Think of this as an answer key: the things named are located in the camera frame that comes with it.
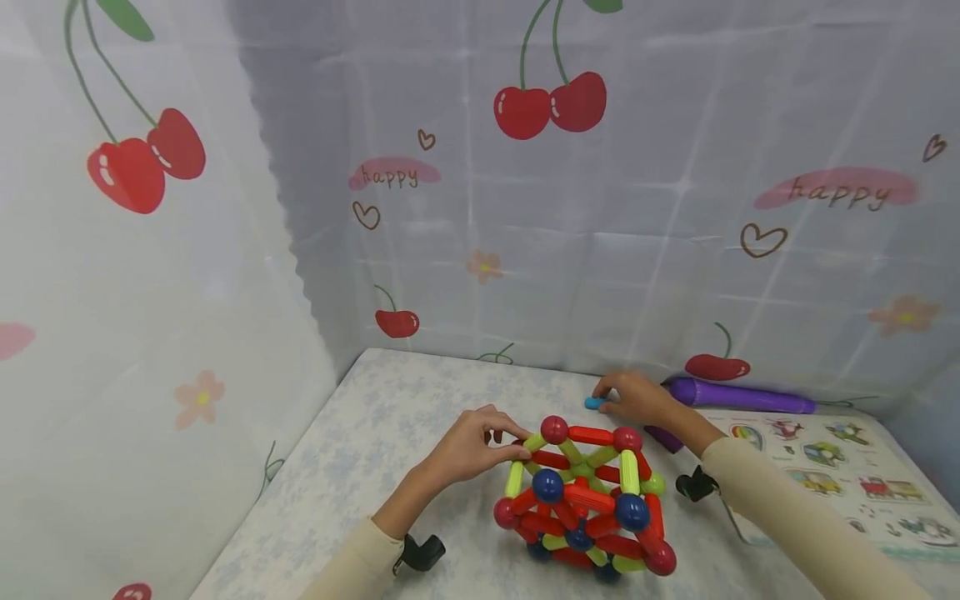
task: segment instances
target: right hand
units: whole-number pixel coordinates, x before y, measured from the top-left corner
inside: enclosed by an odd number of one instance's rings
[[[504,432],[521,441],[531,435],[492,404],[464,411],[420,465],[442,489],[473,479],[500,463],[530,460],[530,450],[522,445],[488,445],[491,439],[501,444]]]
[[[621,419],[663,427],[672,413],[683,405],[666,390],[638,372],[612,372],[593,388],[593,397],[605,398],[611,390],[619,402],[604,402],[600,412]]]

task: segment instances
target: beige sleeve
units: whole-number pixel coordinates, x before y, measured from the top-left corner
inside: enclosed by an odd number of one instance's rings
[[[703,455],[725,502],[763,530],[827,600],[921,600],[929,594],[745,440],[723,438]]]
[[[394,581],[403,542],[364,518],[300,600],[377,600]]]

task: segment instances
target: flower print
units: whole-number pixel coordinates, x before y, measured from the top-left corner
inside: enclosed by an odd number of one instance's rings
[[[217,381],[213,371],[201,371],[194,385],[184,384],[174,390],[174,399],[183,405],[183,412],[177,415],[174,426],[179,430],[186,429],[197,417],[208,423],[214,422],[217,412],[213,403],[223,396],[223,382]]]
[[[876,308],[867,317],[881,324],[880,335],[889,337],[904,330],[927,331],[940,312],[940,304],[927,304],[916,296],[900,296],[890,308]]]
[[[0,360],[13,358],[29,346],[36,334],[21,323],[0,323]]]
[[[490,277],[500,279],[503,273],[500,271],[500,255],[494,253],[484,253],[479,250],[473,251],[473,256],[467,262],[467,270],[477,276],[477,281],[481,284],[487,282]]]

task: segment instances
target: blue magnetic ball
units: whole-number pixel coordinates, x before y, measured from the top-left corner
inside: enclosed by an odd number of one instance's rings
[[[550,555],[550,551],[543,547],[542,541],[538,541],[537,543],[528,543],[527,554],[530,555],[530,558],[539,563],[547,563],[551,558],[553,558]]]
[[[564,480],[552,468],[537,471],[531,487],[534,489],[534,496],[543,504],[556,504],[564,499]]]
[[[593,538],[587,535],[583,526],[577,527],[573,531],[567,531],[564,538],[566,539],[566,545],[577,552],[587,552],[593,547]]]
[[[613,568],[613,564],[607,563],[603,566],[594,566],[593,574],[604,584],[615,584],[620,581],[620,571]]]
[[[650,524],[650,509],[643,498],[634,493],[622,493],[616,498],[616,520],[627,531],[643,531]]]
[[[600,405],[606,401],[607,401],[606,398],[589,397],[586,400],[584,400],[584,408],[590,411],[595,411],[595,410],[598,410],[600,408]]]

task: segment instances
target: table surface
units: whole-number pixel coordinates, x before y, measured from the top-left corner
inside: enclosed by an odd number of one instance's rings
[[[536,430],[547,415],[613,428],[583,407],[596,377],[369,349],[357,359],[191,600],[296,600],[358,519],[371,514],[406,470],[465,409],[493,402]],[[428,573],[400,571],[387,598],[816,598],[776,548],[747,545],[712,496],[692,503],[673,481],[697,465],[647,437],[644,454],[666,479],[666,538],[678,566],[614,586],[563,564],[531,560],[516,533],[493,522],[507,466],[444,492],[412,535],[436,534],[446,555]],[[960,597],[956,564],[900,562],[935,598]]]

